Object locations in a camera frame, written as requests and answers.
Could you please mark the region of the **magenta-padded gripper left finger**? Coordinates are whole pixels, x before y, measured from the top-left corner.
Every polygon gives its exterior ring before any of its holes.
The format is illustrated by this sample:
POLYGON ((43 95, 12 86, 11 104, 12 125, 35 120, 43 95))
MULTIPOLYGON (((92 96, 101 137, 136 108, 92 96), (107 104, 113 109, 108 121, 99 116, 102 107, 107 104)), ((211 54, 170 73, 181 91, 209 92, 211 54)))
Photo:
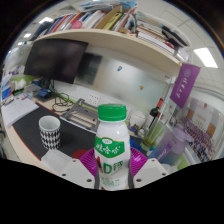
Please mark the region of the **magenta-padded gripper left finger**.
POLYGON ((99 175, 94 150, 90 149, 79 159, 73 158, 63 169, 60 176, 81 187, 99 188, 99 175))

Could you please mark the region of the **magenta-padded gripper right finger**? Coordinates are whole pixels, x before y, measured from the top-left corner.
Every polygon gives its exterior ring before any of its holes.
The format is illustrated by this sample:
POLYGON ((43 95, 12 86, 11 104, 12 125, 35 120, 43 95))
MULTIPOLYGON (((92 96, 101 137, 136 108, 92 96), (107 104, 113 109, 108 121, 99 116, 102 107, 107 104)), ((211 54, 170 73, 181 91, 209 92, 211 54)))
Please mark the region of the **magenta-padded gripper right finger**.
POLYGON ((130 188, 143 187, 167 175, 168 172, 156 159, 148 159, 137 149, 131 149, 128 177, 130 188))

